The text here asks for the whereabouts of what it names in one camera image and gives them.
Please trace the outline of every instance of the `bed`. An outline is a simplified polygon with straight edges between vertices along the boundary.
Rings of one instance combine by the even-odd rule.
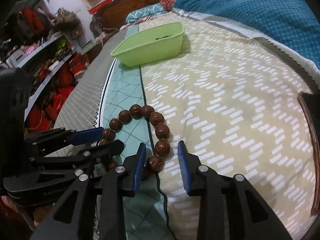
[[[158,2],[114,0],[97,14],[106,28],[120,29],[130,12]],[[219,174],[244,174],[293,239],[317,239],[314,192],[319,171],[308,123],[296,100],[302,91],[319,93],[316,57],[302,57],[303,50],[298,54],[291,44],[257,30],[259,26],[184,7],[187,3],[195,4],[176,0],[172,12],[113,36],[69,96],[55,127],[107,128],[119,111],[133,104],[152,105],[164,115],[172,133],[171,153],[164,170],[144,183],[136,198],[124,199],[128,239],[196,239],[199,198],[188,198],[183,189],[179,140]],[[126,37],[174,21],[182,22],[186,32],[178,57],[130,70],[111,58]],[[119,163],[140,142],[151,155],[157,141],[144,119],[132,120],[116,138],[130,145]],[[73,150],[53,155],[71,155]],[[103,172],[98,167],[97,173]]]

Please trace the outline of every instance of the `bed sheet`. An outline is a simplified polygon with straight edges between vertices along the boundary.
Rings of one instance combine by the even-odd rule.
[[[175,236],[196,239],[199,216],[200,199],[189,198],[181,180],[177,145],[184,140],[219,174],[244,174],[293,239],[300,239],[315,219],[313,148],[296,99],[310,89],[254,39],[206,22],[170,12],[139,30],[174,21],[185,28],[182,54],[141,71],[147,103],[164,115],[172,133],[159,178]]]

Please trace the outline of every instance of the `shelf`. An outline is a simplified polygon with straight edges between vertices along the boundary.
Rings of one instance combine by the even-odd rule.
[[[36,48],[33,52],[31,52],[28,56],[26,56],[18,65],[18,68],[24,67],[24,65],[31,60],[35,55],[37,55],[41,50],[43,50],[45,47],[49,46],[51,43],[56,41],[57,39],[61,38],[63,34],[59,34],[55,37],[52,37],[50,40],[46,41],[42,45],[40,45],[38,48]]]
[[[26,108],[24,112],[24,121],[27,119],[27,116],[35,104],[36,100],[38,99],[39,95],[41,94],[42,90],[45,88],[45,86],[49,83],[50,79],[57,73],[57,71],[62,67],[62,65],[71,58],[71,56],[75,53],[75,49],[72,50],[72,53],[70,53],[68,56],[66,56],[62,61],[58,63],[58,65],[55,66],[55,68],[49,73],[49,75],[46,76],[46,78],[43,80],[43,82],[40,84],[36,92],[29,98],[28,107]]]

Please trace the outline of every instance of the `patterned bed sheet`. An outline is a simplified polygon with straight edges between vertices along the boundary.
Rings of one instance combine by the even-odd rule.
[[[139,30],[174,21],[185,28],[182,54],[141,68],[146,101],[172,133],[159,173],[172,231],[177,239],[196,239],[200,199],[186,195],[177,158],[184,140],[219,174],[244,174],[300,239],[315,219],[313,148],[296,99],[310,92],[308,85],[256,40],[204,21],[170,12]],[[152,134],[156,143],[153,128]]]
[[[130,27],[126,37],[137,31],[138,26]],[[141,106],[145,104],[140,68],[129,69],[118,60],[114,60],[102,95],[100,105],[102,111],[97,117],[97,126],[108,128],[109,121],[117,118],[120,111],[128,110],[134,104]],[[147,146],[147,158],[152,155],[148,123],[144,118],[132,119],[116,133],[116,139],[124,143],[123,152],[115,158],[119,164],[126,157],[136,154],[141,142]],[[99,175],[105,173],[102,166],[96,171]],[[159,177],[151,176],[141,185],[134,198],[124,198],[125,230],[128,240],[174,240],[167,227],[167,211],[164,205],[167,198],[161,192],[159,184]]]

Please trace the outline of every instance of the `clothing pile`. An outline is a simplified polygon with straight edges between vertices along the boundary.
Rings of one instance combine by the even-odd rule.
[[[46,37],[52,24],[46,15],[27,8],[10,16],[6,29],[10,37],[20,41],[20,44],[31,45]]]

